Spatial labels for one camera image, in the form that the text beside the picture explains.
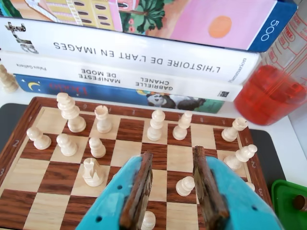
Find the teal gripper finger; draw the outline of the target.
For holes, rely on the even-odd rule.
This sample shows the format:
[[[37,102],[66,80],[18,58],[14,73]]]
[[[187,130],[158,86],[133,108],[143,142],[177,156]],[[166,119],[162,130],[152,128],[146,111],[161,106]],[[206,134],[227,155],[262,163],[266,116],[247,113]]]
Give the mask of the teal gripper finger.
[[[153,154],[131,157],[82,218],[78,230],[140,230],[150,196]]]
[[[207,230],[280,230],[272,208],[225,163],[193,148],[195,190]]]

